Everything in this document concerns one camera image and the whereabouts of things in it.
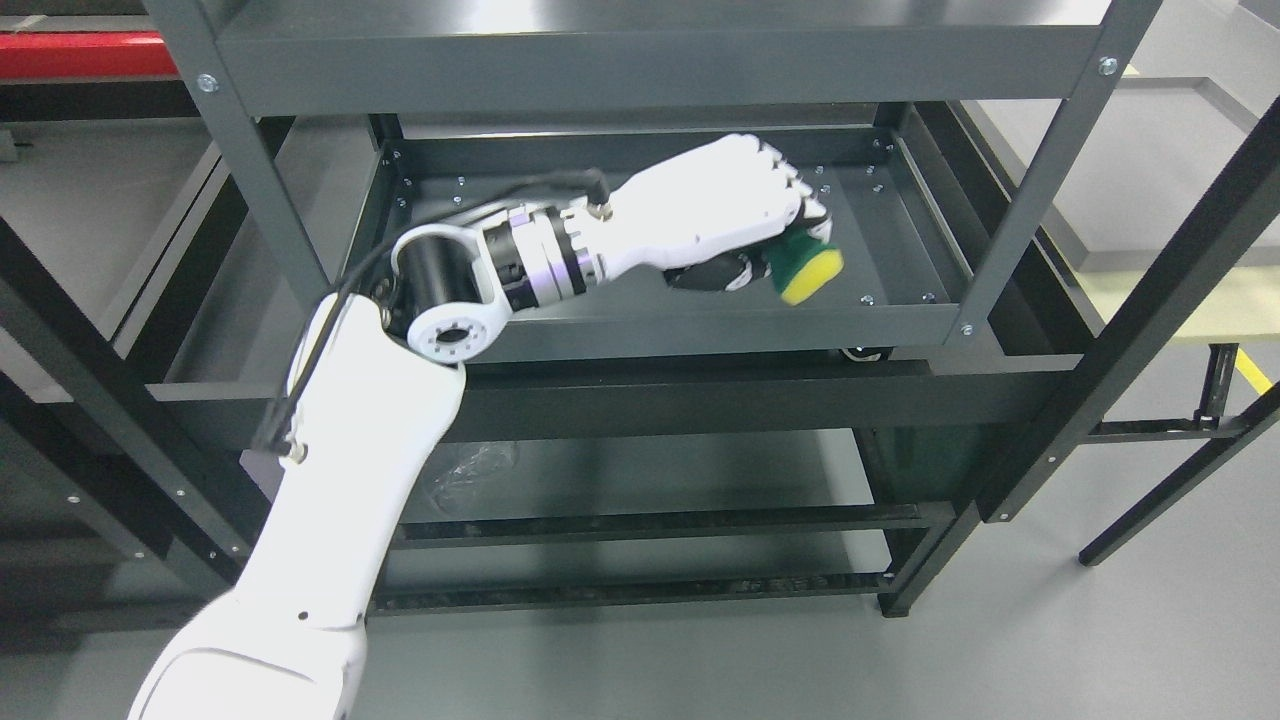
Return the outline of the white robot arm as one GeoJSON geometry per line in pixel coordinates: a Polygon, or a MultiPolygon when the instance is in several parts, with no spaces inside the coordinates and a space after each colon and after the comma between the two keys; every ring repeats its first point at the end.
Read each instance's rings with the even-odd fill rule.
{"type": "Polygon", "coordinates": [[[500,286],[507,238],[552,304],[625,272],[620,202],[521,210],[477,231],[421,224],[375,249],[317,306],[285,378],[270,441],[284,471],[237,583],[196,614],[145,678],[133,719],[344,719],[367,657],[365,614],[396,525],[429,455],[451,428],[465,361],[515,313],[500,286]],[[407,336],[355,292],[380,261],[401,283],[425,249],[458,251],[477,300],[431,300],[407,336]]]}

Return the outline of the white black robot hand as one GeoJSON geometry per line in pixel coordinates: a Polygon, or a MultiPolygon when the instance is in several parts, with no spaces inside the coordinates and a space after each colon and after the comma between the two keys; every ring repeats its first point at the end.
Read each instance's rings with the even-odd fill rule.
{"type": "Polygon", "coordinates": [[[676,290],[733,292],[772,284],[763,258],[772,240],[806,231],[832,243],[833,219],[778,149],[755,135],[726,135],[640,170],[600,217],[586,211],[564,228],[603,282],[645,266],[676,290]]]}

